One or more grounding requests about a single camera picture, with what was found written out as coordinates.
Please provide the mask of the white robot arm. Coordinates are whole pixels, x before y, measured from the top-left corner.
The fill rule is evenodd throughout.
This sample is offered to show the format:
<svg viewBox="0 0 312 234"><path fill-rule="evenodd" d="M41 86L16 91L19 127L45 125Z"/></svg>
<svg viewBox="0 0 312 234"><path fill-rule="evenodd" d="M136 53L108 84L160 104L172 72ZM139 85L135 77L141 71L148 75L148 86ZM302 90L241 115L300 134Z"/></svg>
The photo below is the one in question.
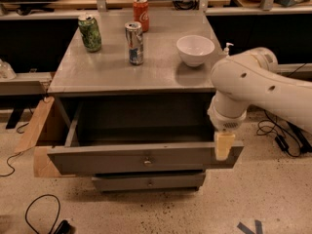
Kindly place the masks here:
<svg viewBox="0 0 312 234"><path fill-rule="evenodd" d="M280 75L270 50L254 48L222 58L211 70L211 81L215 95L208 115L215 127L218 161L227 159L235 138L233 131L246 119L251 105L312 133L312 83Z"/></svg>

